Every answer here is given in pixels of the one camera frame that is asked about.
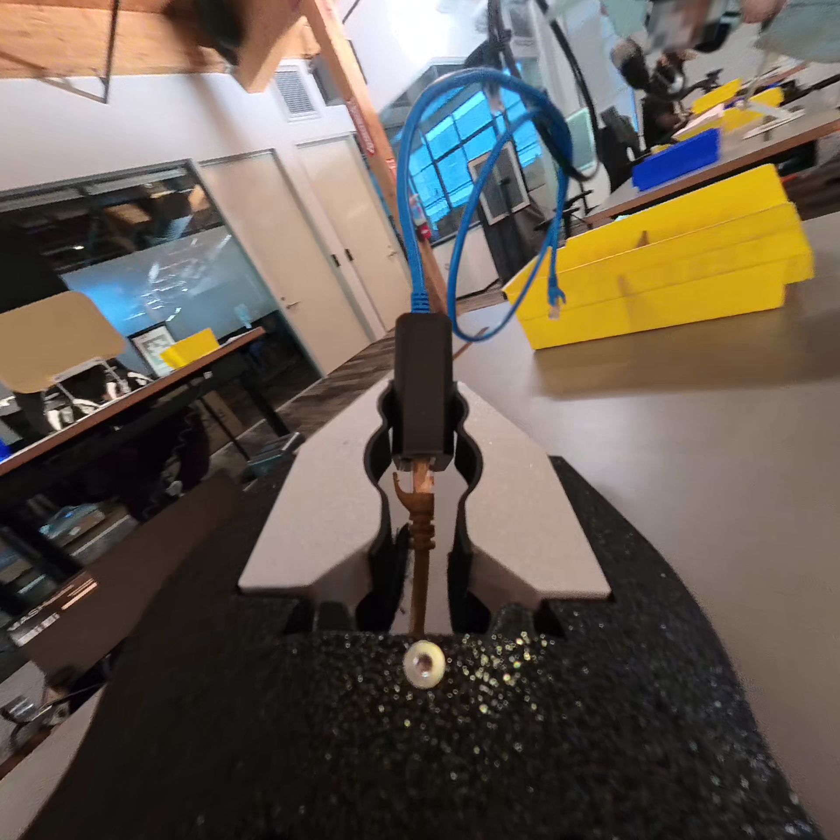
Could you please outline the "blue plastic bin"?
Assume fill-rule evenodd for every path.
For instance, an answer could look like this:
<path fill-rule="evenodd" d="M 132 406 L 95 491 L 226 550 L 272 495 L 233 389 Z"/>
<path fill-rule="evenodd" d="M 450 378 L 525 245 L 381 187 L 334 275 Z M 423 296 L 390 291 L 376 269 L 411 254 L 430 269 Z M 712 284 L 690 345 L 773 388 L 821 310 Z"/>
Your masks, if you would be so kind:
<path fill-rule="evenodd" d="M 720 150 L 721 130 L 708 129 L 636 163 L 631 183 L 640 192 L 651 190 L 717 163 Z"/>

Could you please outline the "small yellow plastic bin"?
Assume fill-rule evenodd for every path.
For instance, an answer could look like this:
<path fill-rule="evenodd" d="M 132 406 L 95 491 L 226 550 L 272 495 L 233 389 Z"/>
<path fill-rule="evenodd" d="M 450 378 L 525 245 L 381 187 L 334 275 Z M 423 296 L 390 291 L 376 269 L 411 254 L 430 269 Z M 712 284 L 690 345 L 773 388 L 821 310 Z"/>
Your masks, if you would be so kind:
<path fill-rule="evenodd" d="M 220 344 L 211 329 L 204 329 L 176 341 L 159 352 L 161 360 L 171 369 L 180 370 L 216 350 Z"/>

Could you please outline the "large yellow plastic bin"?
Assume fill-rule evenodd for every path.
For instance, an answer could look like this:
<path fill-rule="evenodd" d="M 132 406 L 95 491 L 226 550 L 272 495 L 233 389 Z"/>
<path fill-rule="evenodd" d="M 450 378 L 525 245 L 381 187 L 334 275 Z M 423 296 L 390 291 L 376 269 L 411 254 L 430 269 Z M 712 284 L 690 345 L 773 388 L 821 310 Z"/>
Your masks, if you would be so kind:
<path fill-rule="evenodd" d="M 764 164 L 569 239 L 556 258 L 557 318 L 549 255 L 503 292 L 514 302 L 533 267 L 516 316 L 544 350 L 780 308 L 788 286 L 813 278 L 814 256 L 776 167 Z"/>

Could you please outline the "framed printed tag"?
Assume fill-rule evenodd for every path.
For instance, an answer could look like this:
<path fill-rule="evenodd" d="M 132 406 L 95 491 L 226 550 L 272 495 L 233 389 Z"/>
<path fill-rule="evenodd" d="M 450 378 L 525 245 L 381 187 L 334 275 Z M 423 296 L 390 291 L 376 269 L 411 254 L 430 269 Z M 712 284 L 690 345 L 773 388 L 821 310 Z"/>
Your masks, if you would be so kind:
<path fill-rule="evenodd" d="M 176 338 L 166 322 L 158 322 L 134 332 L 128 340 L 155 378 L 163 378 L 175 370 L 162 355 L 176 343 Z"/>

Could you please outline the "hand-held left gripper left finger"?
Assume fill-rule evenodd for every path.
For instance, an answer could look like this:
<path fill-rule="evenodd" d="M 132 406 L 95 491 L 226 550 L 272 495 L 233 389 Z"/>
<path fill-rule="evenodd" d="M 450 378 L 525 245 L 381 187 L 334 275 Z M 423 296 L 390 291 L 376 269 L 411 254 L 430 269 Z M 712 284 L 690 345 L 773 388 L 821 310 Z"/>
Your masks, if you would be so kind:
<path fill-rule="evenodd" d="M 392 627 L 408 569 L 407 514 L 393 486 L 390 380 L 380 380 L 297 451 L 238 579 L 243 595 L 344 608 Z"/>

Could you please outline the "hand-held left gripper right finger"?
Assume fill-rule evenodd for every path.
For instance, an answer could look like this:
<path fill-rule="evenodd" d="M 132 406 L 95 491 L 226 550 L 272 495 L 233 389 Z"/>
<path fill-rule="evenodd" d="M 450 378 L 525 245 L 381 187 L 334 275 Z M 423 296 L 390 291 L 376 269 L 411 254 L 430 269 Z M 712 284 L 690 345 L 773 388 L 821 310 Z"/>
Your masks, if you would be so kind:
<path fill-rule="evenodd" d="M 455 502 L 448 616 L 483 634 L 505 606 L 538 615 L 552 602 L 609 602 L 612 588 L 548 453 L 463 384 L 450 405 Z"/>

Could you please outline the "tan chair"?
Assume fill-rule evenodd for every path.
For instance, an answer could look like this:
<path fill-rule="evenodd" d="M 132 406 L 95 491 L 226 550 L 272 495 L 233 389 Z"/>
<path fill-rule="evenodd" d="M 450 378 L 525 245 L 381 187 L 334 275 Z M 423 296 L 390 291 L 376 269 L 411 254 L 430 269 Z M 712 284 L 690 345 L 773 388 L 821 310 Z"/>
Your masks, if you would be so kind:
<path fill-rule="evenodd" d="M 108 385 L 124 394 L 125 385 L 112 360 L 126 350 L 127 341 L 86 295 L 69 290 L 3 312 L 1 315 L 1 380 L 9 397 L 4 409 L 23 413 L 29 407 L 42 413 L 46 397 L 58 391 L 69 403 L 83 397 L 71 387 L 85 379 L 99 394 L 97 405 L 114 399 Z"/>

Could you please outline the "black framed board stand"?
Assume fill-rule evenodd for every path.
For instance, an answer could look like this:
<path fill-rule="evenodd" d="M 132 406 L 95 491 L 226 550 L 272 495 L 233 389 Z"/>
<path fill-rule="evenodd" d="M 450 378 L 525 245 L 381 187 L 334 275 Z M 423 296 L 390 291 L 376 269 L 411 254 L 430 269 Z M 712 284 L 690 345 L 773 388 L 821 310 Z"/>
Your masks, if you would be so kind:
<path fill-rule="evenodd" d="M 513 141 L 500 149 L 479 196 L 479 209 L 487 226 L 498 224 L 529 207 L 530 195 L 524 181 Z"/>

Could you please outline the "wooden post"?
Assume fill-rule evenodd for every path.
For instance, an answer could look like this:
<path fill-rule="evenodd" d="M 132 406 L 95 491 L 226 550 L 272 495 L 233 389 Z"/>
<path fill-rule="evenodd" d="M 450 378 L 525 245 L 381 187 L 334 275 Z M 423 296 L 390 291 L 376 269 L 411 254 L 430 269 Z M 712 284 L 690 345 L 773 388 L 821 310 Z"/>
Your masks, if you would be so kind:
<path fill-rule="evenodd" d="M 331 2 L 301 1 L 304 16 L 318 42 L 330 74 L 349 111 L 362 149 L 397 225 L 412 282 L 412 310 L 447 312 L 445 281 L 430 245 L 418 239 L 410 209 L 401 211 L 398 164 L 371 99 L 361 66 Z"/>

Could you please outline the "glass office window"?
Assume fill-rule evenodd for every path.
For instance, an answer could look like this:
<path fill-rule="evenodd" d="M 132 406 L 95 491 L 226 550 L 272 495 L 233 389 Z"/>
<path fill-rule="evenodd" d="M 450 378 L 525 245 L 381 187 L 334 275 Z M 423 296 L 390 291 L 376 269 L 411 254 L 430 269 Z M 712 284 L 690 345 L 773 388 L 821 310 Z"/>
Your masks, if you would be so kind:
<path fill-rule="evenodd" d="M 166 322 L 176 341 L 249 329 L 274 406 L 320 371 L 191 164 L 2 192 L 2 310 L 65 291 L 90 298 L 127 341 L 125 366 L 156 380 L 128 337 Z"/>

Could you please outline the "long work table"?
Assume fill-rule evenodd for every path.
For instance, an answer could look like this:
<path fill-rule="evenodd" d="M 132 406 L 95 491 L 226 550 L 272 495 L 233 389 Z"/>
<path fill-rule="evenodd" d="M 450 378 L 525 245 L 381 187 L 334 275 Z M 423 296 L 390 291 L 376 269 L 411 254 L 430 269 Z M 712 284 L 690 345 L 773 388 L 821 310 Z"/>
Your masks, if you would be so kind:
<path fill-rule="evenodd" d="M 719 160 L 697 171 L 646 191 L 641 191 L 631 182 L 626 182 L 585 216 L 584 221 L 590 227 L 603 226 L 617 217 L 634 214 L 754 166 L 774 162 L 783 153 L 838 131 L 838 106 L 828 108 L 822 91 L 810 93 L 793 103 L 791 109 L 797 114 L 796 119 L 779 128 L 769 129 L 766 122 L 759 125 L 763 129 L 762 132 L 749 129 L 743 135 L 725 136 L 721 143 Z"/>

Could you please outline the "black office chair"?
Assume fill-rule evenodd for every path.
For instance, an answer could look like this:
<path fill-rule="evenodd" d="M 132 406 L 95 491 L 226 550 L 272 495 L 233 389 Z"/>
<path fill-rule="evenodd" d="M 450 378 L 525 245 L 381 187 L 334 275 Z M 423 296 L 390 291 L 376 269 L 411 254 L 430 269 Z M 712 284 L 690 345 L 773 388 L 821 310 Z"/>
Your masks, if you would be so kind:
<path fill-rule="evenodd" d="M 631 120 L 614 106 L 602 111 L 600 118 L 603 126 L 598 130 L 598 154 L 614 193 L 631 179 L 642 149 Z"/>

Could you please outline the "wall air vent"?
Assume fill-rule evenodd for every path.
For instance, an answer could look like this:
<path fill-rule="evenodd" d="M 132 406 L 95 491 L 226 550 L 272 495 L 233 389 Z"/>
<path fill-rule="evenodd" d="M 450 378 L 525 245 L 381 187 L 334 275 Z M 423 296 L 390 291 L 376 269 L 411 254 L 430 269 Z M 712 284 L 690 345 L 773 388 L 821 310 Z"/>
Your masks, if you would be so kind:
<path fill-rule="evenodd" d="M 281 63 L 273 82 L 286 121 L 307 123 L 322 118 L 322 95 L 317 83 L 301 65 Z"/>

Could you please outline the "white door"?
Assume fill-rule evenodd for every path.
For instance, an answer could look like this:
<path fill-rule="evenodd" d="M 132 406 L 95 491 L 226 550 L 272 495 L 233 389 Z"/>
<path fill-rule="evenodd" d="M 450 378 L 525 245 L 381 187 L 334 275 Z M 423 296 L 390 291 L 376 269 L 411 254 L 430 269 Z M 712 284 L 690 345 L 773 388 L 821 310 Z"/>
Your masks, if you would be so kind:
<path fill-rule="evenodd" d="M 371 339 L 277 154 L 262 151 L 199 164 L 203 183 L 286 320 L 322 374 Z"/>
<path fill-rule="evenodd" d="M 314 192 L 386 332 L 410 308 L 403 250 L 353 136 L 297 147 Z"/>

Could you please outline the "wooden top side table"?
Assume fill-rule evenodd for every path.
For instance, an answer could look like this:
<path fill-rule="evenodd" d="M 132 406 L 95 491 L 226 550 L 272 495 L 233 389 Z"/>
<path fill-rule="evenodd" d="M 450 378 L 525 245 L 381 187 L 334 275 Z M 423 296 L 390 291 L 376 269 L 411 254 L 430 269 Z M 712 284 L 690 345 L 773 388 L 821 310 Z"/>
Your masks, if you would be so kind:
<path fill-rule="evenodd" d="M 166 377 L 100 407 L 71 426 L 4 458 L 1 464 L 2 540 L 37 574 L 56 584 L 82 571 L 63 548 L 19 516 L 32 497 L 69 478 L 91 462 L 116 451 L 158 423 L 189 407 L 220 385 L 238 382 L 290 451 L 296 437 L 261 391 L 248 362 L 253 345 L 267 335 L 254 328 L 234 336 Z"/>

